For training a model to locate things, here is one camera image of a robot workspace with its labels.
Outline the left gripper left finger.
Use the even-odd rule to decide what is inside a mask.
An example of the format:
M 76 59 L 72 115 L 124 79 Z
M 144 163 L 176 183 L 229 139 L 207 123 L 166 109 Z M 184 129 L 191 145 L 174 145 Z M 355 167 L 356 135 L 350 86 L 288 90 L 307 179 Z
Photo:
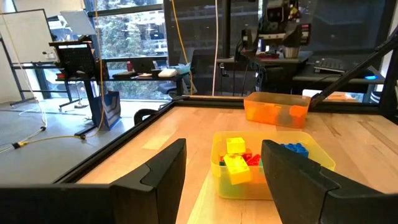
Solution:
M 109 184 L 0 185 L 0 224 L 175 224 L 186 140 Z

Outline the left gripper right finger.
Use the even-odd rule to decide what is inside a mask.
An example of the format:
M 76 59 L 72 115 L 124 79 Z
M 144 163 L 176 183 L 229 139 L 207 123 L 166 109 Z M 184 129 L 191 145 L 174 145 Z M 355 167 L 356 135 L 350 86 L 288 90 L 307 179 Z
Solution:
M 271 140 L 261 147 L 283 224 L 398 224 L 398 194 L 384 194 Z

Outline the blue small brick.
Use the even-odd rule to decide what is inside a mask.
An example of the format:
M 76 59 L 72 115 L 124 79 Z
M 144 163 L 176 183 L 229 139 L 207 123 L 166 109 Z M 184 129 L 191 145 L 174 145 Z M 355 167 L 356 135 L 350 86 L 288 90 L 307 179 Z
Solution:
M 309 157 L 309 151 L 301 144 L 301 143 L 288 143 L 288 144 L 281 144 L 282 147 L 289 149 L 292 152 L 300 154 L 303 157 Z

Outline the red small brick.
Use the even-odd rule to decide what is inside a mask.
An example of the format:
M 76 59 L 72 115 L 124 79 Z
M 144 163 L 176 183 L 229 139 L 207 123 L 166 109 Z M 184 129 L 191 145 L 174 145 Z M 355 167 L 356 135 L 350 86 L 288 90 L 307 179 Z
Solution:
M 261 156 L 259 154 L 254 155 L 252 158 L 246 161 L 248 166 L 259 166 L 261 161 Z

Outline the orange small block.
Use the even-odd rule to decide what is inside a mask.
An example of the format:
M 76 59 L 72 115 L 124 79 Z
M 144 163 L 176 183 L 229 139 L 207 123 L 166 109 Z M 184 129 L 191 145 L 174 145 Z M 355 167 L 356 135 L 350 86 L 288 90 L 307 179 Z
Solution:
M 251 171 L 243 156 L 239 154 L 227 154 L 223 159 L 228 169 L 232 185 L 251 181 Z

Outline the yellow small brick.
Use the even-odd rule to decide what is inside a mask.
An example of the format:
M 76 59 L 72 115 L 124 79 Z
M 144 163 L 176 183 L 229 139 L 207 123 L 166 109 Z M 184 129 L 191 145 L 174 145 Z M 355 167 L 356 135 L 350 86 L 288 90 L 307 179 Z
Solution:
M 228 138 L 226 140 L 228 154 L 244 154 L 246 152 L 246 143 L 243 138 Z

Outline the yellow translucent plastic bin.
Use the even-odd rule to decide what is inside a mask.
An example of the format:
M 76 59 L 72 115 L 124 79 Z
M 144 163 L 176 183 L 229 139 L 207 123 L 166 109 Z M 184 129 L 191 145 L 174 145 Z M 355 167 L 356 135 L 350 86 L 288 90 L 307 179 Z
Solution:
M 219 161 L 227 154 L 226 140 L 228 138 L 243 138 L 246 149 L 252 151 L 252 156 L 261 155 L 261 143 L 269 139 L 278 144 L 301 143 L 309 151 L 309 159 L 334 170 L 334 160 L 317 144 L 311 135 L 301 131 L 222 131 L 215 133 L 211 150 L 211 170 L 215 181 L 216 192 L 220 197 L 228 199 L 271 200 L 262 162 L 259 166 L 249 166 L 252 179 L 250 182 L 232 185 L 226 166 L 220 166 Z

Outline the orange translucent plastic bin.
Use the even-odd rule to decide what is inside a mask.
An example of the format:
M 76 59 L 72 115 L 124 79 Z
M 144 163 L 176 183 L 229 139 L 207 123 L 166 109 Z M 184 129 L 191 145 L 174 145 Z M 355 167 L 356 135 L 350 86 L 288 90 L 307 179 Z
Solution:
M 257 91 L 245 97 L 244 110 L 248 121 L 302 129 L 310 101 L 309 96 Z

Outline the blue white paper bag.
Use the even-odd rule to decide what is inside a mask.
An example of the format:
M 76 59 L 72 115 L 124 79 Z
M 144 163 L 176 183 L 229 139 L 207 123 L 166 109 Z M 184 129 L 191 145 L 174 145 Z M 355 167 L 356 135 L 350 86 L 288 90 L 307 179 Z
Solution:
M 102 97 L 98 96 L 93 98 L 93 121 L 99 125 L 101 122 L 101 112 L 104 108 L 104 118 L 101 130 L 110 131 L 121 119 L 121 104 L 120 94 L 118 91 L 108 91 Z

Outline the white flat device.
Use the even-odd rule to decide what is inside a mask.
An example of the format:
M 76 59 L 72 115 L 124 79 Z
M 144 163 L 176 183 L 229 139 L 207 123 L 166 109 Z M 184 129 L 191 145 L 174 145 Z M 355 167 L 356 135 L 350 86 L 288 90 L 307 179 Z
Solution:
M 170 78 L 170 77 L 174 77 L 178 74 L 178 71 L 176 69 L 172 69 L 172 68 L 166 68 L 164 70 L 162 70 L 161 72 L 159 72 L 158 77 L 159 78 Z

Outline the black keyboard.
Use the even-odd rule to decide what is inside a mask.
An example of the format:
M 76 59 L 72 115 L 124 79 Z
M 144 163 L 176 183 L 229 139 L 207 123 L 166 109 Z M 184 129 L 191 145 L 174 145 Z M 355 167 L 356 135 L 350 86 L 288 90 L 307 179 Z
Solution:
M 349 69 L 349 65 L 344 61 L 337 58 L 322 58 L 317 60 L 313 67 L 316 72 L 328 71 L 328 72 L 338 72 L 344 73 Z

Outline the dark office desk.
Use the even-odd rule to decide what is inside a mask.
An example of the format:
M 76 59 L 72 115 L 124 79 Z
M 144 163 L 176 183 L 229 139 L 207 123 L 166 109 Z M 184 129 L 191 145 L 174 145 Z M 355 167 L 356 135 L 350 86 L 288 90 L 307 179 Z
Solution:
M 54 47 L 57 53 L 58 61 L 55 62 L 55 65 L 64 75 L 62 80 L 65 82 L 82 81 L 84 83 L 92 114 L 92 121 L 93 98 L 100 96 L 104 102 L 104 96 L 108 92 L 104 89 L 106 82 L 175 81 L 177 84 L 177 95 L 182 95 L 183 77 L 187 76 L 188 72 L 178 72 L 176 76 L 170 78 L 159 78 L 158 74 L 162 70 L 156 70 L 153 61 L 147 58 L 134 58 L 130 60 L 133 71 L 117 73 L 110 77 L 106 61 L 95 57 L 93 49 L 91 48 L 92 42 L 91 37 L 84 35 L 74 41 L 49 43 L 49 46 Z M 92 127 L 75 133 L 75 136 L 85 139 L 86 134 L 92 129 L 98 128 L 100 130 L 103 118 L 104 108 L 101 112 L 101 122 L 99 125 L 93 121 Z

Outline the grey ribbed cup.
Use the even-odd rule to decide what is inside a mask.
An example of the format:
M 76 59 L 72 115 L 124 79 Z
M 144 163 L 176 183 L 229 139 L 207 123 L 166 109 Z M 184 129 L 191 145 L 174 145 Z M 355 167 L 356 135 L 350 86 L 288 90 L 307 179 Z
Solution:
M 282 53 L 284 58 L 298 58 L 300 47 L 283 47 Z

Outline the grey tilted panel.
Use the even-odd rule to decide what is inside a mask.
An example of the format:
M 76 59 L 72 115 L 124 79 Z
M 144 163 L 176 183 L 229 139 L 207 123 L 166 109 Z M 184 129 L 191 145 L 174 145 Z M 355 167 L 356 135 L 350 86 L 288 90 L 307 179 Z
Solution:
M 80 11 L 61 11 L 72 32 L 76 35 L 96 35 L 96 30 L 91 24 L 87 13 Z

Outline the white board panel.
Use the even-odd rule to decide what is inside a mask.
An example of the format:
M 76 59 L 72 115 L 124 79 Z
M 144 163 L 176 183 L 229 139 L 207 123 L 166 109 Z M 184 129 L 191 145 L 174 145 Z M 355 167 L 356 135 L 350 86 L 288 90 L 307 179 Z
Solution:
M 0 9 L 0 103 L 12 107 L 50 98 L 45 69 L 54 67 L 57 56 L 43 9 L 1 12 Z

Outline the black table frame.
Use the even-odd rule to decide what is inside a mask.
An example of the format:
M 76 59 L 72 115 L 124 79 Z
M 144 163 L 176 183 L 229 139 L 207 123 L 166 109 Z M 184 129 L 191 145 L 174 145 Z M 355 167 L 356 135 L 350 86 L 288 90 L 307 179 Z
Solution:
M 365 147 L 372 146 L 366 136 L 376 139 L 391 131 L 398 141 L 398 26 L 379 46 L 392 54 L 379 104 L 328 101 L 325 92 L 315 96 L 310 105 L 304 131 L 314 137 L 338 163 L 338 171 L 355 180 L 385 177 L 385 170 L 373 174 L 366 164 L 377 164 Z M 105 145 L 83 162 L 63 174 L 56 183 L 108 183 L 137 167 L 142 156 L 152 156 L 175 138 L 185 138 L 195 146 L 188 157 L 188 178 L 201 179 L 208 172 L 208 159 L 214 132 L 230 127 L 252 131 L 254 123 L 243 118 L 242 97 L 183 96 L 167 103 L 161 110 Z

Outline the black frame clamp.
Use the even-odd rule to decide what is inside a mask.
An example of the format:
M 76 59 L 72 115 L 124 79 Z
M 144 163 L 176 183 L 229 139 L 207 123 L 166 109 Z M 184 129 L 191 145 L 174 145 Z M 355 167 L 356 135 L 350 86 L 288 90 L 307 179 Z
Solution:
M 137 126 L 141 124 L 142 122 L 145 123 L 144 117 L 146 116 L 146 119 L 148 119 L 148 124 L 152 124 L 154 122 L 154 118 L 158 115 L 157 110 L 152 110 L 152 109 L 140 109 L 134 114 L 134 125 Z

